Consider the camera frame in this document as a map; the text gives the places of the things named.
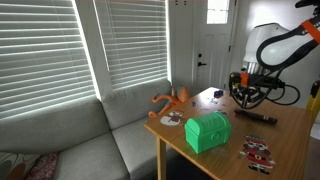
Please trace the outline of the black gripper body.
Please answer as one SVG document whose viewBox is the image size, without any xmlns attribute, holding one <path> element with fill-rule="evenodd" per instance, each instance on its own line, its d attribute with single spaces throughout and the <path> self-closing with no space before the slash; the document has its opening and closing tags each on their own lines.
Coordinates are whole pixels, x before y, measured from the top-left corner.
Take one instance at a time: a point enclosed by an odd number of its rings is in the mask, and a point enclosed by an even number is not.
<svg viewBox="0 0 320 180">
<path fill-rule="evenodd" d="M 246 72 L 232 72 L 229 75 L 230 96 L 239 106 L 258 106 L 270 92 L 271 78 L 249 74 Z"/>
</svg>

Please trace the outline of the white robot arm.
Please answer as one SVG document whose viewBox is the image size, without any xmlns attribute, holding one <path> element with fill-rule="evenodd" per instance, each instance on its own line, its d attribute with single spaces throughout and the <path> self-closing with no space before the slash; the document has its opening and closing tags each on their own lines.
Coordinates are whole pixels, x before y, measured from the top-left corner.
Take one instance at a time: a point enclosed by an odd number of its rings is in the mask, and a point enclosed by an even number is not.
<svg viewBox="0 0 320 180">
<path fill-rule="evenodd" d="M 244 67 L 229 75 L 229 92 L 244 109 L 252 109 L 265 99 L 278 104 L 288 85 L 281 72 L 302 60 L 320 44 L 320 0 L 299 0 L 296 8 L 315 6 L 313 17 L 293 30 L 278 23 L 256 26 L 248 38 Z"/>
</svg>

